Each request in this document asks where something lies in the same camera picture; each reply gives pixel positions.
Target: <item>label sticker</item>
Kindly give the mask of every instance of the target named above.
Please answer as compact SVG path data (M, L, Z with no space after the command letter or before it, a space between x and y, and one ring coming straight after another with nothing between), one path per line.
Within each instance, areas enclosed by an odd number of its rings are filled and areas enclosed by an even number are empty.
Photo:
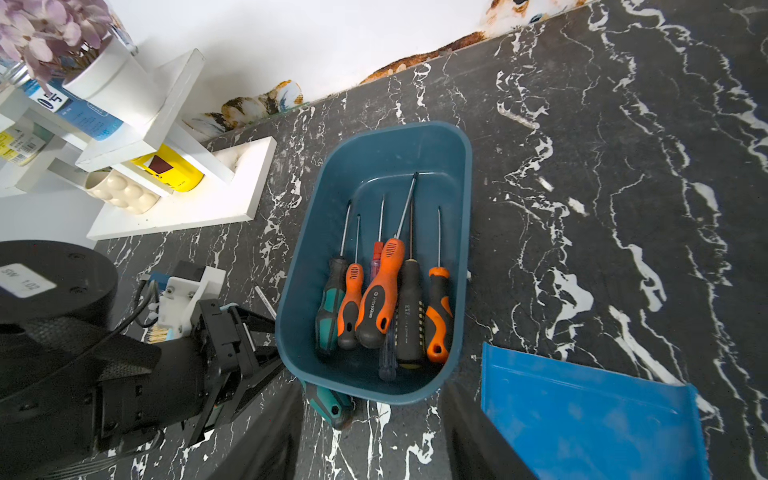
M63 94L60 90L56 90L51 85L48 86L48 90L51 94L45 93L42 88L38 88L29 97L38 102L49 111L56 112L59 108L63 107L69 101L69 97Z
M0 266L0 288L18 298L29 298L56 288L56 284L20 263Z

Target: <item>black screwdriver handle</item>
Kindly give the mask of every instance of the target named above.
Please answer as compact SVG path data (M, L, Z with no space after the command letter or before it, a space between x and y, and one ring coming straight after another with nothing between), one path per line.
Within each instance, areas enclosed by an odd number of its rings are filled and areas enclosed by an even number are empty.
M406 260L402 265L402 287L397 310L396 358L401 367L418 369L425 360L424 303L419 262Z

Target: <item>flower pot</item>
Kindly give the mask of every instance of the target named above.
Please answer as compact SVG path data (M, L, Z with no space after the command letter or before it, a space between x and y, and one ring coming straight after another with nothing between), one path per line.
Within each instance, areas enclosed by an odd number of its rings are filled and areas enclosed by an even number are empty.
M120 40L104 40L101 53L64 88L135 128L160 111L165 97Z

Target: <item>orange screwdriver handle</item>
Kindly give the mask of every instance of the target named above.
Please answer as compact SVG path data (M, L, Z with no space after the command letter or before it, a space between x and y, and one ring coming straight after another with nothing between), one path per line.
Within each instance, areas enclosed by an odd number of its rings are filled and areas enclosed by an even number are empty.
M427 358L445 363L453 340L453 314L448 302L448 269L436 266L429 271L429 307L425 321Z
M406 245L396 238L387 240L379 274L371 280L362 297L355 325L357 341L367 349L378 349L384 344L397 305L397 274L405 258Z
M346 271L346 295L339 309L337 328L339 347L351 350L357 346L355 324L360 313L362 300L362 265L353 263Z

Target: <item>yellow can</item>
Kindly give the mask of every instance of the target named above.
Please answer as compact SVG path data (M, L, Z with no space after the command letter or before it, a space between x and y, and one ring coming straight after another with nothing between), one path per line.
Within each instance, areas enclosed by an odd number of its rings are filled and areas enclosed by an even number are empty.
M153 154L131 160L159 181L177 192L188 192L203 180L203 172L190 165L166 144Z

